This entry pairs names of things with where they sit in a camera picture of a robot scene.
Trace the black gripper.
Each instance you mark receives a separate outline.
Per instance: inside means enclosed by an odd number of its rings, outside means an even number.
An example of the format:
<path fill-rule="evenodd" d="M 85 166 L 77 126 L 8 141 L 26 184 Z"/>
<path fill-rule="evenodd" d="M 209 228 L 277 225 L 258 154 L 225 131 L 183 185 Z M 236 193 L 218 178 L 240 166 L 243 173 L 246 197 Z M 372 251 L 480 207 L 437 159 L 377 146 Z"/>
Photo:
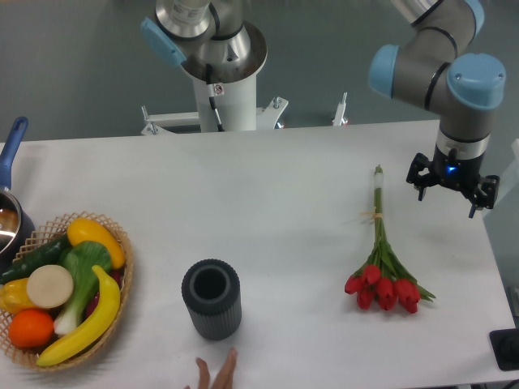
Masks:
<path fill-rule="evenodd" d="M 433 160 L 422 153 L 413 158 L 406 182 L 418 192 L 418 200 L 423 201 L 427 188 L 442 186 L 455 191 L 472 191 L 469 196 L 471 208 L 468 217 L 472 219 L 476 211 L 494 208 L 499 188 L 500 177 L 487 175 L 482 177 L 480 168 L 484 154 L 468 160 L 449 159 L 435 146 Z"/>

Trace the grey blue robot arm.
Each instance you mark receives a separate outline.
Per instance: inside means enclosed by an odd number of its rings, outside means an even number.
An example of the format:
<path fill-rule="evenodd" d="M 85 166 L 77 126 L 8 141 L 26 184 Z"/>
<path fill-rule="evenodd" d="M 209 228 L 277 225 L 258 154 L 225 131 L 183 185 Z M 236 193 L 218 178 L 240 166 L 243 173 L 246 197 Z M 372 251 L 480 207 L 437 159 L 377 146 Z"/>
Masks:
<path fill-rule="evenodd" d="M 368 83 L 379 94 L 437 114 L 432 158 L 417 154 L 407 182 L 419 194 L 442 186 L 461 193 L 473 212 L 492 209 L 500 179 L 482 176 L 481 163 L 506 72 L 491 55 L 467 53 L 484 11 L 477 1 L 397 1 L 415 30 L 405 46 L 386 45 L 373 57 Z M 152 51 L 181 67 L 195 90 L 204 132 L 259 130 L 281 110 L 256 105 L 256 76 L 268 50 L 263 34 L 242 16 L 240 1 L 159 1 L 141 33 Z"/>

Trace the person's hand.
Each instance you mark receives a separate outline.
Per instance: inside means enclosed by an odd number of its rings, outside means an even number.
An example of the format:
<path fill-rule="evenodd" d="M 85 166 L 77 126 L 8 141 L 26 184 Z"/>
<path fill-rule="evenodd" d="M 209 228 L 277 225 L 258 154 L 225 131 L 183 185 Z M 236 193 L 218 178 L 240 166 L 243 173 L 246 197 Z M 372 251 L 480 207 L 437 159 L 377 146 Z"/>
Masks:
<path fill-rule="evenodd" d="M 227 389 L 234 385 L 234 372 L 238 362 L 238 351 L 235 347 L 229 349 L 226 359 L 215 378 L 211 378 L 207 362 L 201 357 L 195 359 L 199 370 L 197 387 L 201 389 Z"/>

